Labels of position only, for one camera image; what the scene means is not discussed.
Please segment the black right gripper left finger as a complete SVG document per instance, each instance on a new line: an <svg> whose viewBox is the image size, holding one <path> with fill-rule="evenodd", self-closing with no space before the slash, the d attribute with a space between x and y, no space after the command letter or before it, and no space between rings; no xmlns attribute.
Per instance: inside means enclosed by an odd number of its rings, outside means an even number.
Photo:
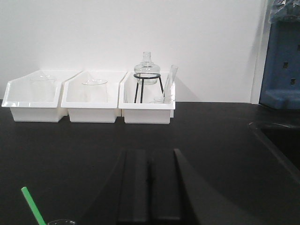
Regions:
<svg viewBox="0 0 300 225"><path fill-rule="evenodd" d="M123 172L118 222L148 222L148 164L145 150L128 150Z"/></svg>

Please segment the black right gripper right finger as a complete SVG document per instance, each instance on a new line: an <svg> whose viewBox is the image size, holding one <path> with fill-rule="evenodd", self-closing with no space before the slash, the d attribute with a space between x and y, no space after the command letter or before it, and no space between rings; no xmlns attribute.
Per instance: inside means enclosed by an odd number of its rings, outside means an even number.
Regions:
<svg viewBox="0 0 300 225"><path fill-rule="evenodd" d="M180 186L172 149L159 149L151 155L150 209L153 222L182 222Z"/></svg>

